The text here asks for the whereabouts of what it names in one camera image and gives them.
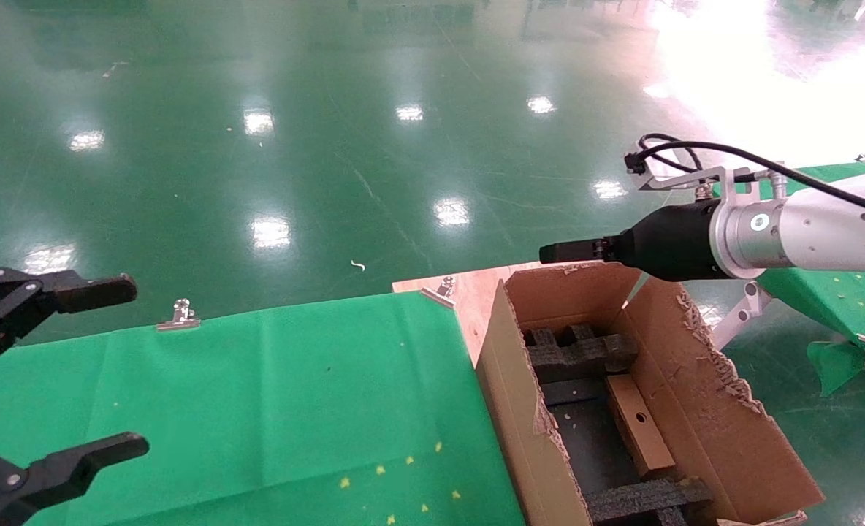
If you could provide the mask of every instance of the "robotic arm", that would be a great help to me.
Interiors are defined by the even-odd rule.
[[[86,280],[72,270],[31,275],[0,269],[0,356],[53,313],[99,309],[136,296],[126,274]],[[81,497],[102,468],[148,450],[142,436],[125,432],[51,453],[26,469],[0,457],[0,525],[23,524],[39,510]]]
[[[647,159],[656,150],[687,144],[722,146],[677,141],[629,153],[625,162],[640,190],[694,187],[696,202],[661,207],[617,235],[544,246],[540,261],[619,261],[674,282],[754,279],[770,267],[865,272],[865,174],[830,185],[750,153],[746,159],[771,170],[715,167],[663,179],[650,173]],[[817,188],[787,197],[788,175]],[[770,180],[773,199],[760,200],[757,182],[763,179]],[[714,183],[720,199],[711,197]],[[736,183],[745,191],[739,193]]]

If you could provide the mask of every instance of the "box flap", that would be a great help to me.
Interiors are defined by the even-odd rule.
[[[559,332],[575,323],[608,327],[640,274],[616,263],[543,267],[514,272],[506,288],[521,330]]]
[[[719,493],[717,507],[723,507],[724,497],[733,506],[736,517],[720,517],[756,524],[823,500],[780,427],[753,399],[733,363],[711,343],[709,328],[680,284],[650,278],[624,316],[639,338],[634,380],[670,450],[690,448],[689,443],[677,443],[689,439],[683,436],[687,432],[673,427],[687,425],[694,432],[709,465],[682,466],[679,459],[693,456],[673,454],[680,470],[694,470],[684,475],[702,477]],[[623,326],[623,320],[617,325]],[[675,414],[676,404],[683,417]],[[716,477],[718,488],[713,487]]]
[[[503,281],[494,297],[476,372],[530,526],[590,526]]]

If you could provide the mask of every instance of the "black cable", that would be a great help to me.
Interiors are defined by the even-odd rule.
[[[637,146],[640,146],[640,148],[642,150],[649,150],[649,147],[647,147],[647,140],[651,140],[651,139],[653,139],[653,140],[667,140],[667,141],[673,141],[673,142],[680,140],[680,139],[677,139],[677,137],[671,136],[670,134],[649,133],[649,134],[645,134],[645,136],[643,136],[643,137],[640,137],[640,140],[637,141]],[[685,164],[679,164],[679,163],[676,163],[676,162],[671,161],[669,159],[665,159],[662,156],[658,156],[656,153],[654,153],[653,156],[651,156],[651,157],[653,159],[660,161],[660,163],[666,164],[666,166],[675,167],[675,169],[684,171],[686,173],[693,173],[693,171],[699,171],[699,170],[703,169],[702,161],[699,160],[699,156],[696,155],[696,152],[693,152],[692,148],[686,148],[685,150],[686,150],[686,153],[689,153],[689,157],[692,157],[694,167],[687,167],[687,166],[685,166]]]
[[[741,157],[741,159],[749,160],[752,163],[760,164],[762,167],[766,167],[767,169],[773,170],[776,173],[785,175],[786,177],[795,180],[797,183],[803,183],[805,186],[809,186],[809,188],[819,190],[824,194],[829,194],[829,196],[839,197],[839,199],[842,199],[859,207],[864,207],[865,209],[864,197],[856,196],[856,194],[851,194],[850,192],[846,192],[840,188],[831,186],[831,184],[821,182],[821,180],[810,177],[794,169],[788,169],[787,167],[784,167],[783,164],[774,163],[769,159],[764,159],[763,157],[757,156],[757,154],[747,152],[747,150],[741,150],[740,148],[736,148],[734,146],[727,146],[726,144],[719,144],[716,142],[704,142],[699,140],[675,140],[673,142],[665,142],[663,144],[657,144],[656,146],[647,148],[639,153],[629,153],[626,157],[624,157],[624,162],[628,164],[629,169],[633,169],[637,173],[643,173],[644,159],[654,156],[654,154],[656,154],[657,152],[663,152],[663,150],[673,150],[676,148],[701,148],[704,150],[715,150],[716,152],[730,153],[733,154],[733,156]]]

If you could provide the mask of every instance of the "black end effector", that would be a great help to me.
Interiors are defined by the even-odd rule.
[[[0,356],[53,313],[79,313],[135,297],[137,286],[126,274],[86,280],[74,270],[31,275],[0,269]]]
[[[540,263],[604,260],[662,280],[727,279],[712,255],[709,228],[718,199],[653,210],[616,236],[540,248]]]
[[[25,470],[0,457],[0,526],[23,524],[39,510],[85,495],[102,468],[148,450],[142,436],[126,432],[46,455]]]

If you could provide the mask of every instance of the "green tablecloth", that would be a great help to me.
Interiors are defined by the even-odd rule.
[[[1,357],[0,455],[124,430],[150,453],[31,524],[523,526],[457,320],[419,293]]]
[[[800,171],[833,182],[865,173],[865,163],[807,167]],[[790,181],[791,194],[803,188],[806,186]],[[761,196],[764,199],[772,197],[769,183],[761,183]],[[770,269],[757,282],[793,309],[849,340],[849,343],[834,346],[815,344],[809,347],[810,359],[823,381],[824,395],[863,370],[864,351],[859,346],[865,346],[859,342],[857,334],[865,335],[865,272]]]

